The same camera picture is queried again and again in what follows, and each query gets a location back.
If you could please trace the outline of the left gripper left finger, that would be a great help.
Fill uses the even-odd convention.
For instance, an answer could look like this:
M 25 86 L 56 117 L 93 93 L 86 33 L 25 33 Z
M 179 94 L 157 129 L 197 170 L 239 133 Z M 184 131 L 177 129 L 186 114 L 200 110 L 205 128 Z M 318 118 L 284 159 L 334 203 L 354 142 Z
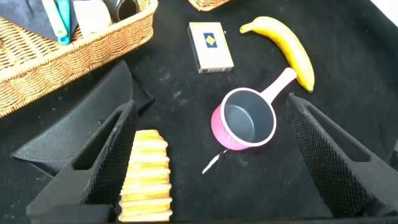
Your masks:
M 136 132 L 134 101 L 119 106 L 26 208 L 32 223 L 107 223 L 126 177 Z

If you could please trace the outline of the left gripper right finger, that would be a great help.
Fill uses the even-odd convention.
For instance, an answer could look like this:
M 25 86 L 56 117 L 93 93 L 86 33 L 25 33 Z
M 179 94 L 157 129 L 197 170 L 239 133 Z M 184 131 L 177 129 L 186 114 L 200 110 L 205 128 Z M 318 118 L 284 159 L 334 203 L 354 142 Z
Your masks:
M 290 94 L 290 128 L 312 179 L 336 217 L 397 215 L 397 171 L 309 101 Z

